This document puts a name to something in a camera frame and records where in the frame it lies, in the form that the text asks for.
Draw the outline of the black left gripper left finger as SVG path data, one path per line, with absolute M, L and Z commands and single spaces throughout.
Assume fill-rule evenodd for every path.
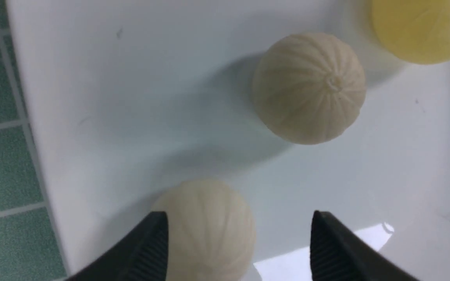
M 166 212 L 150 212 L 124 238 L 68 281 L 165 281 L 169 224 Z

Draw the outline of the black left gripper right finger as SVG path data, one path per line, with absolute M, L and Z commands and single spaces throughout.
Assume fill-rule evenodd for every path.
M 330 212 L 311 221 L 310 269 L 314 281 L 416 281 L 362 241 Z

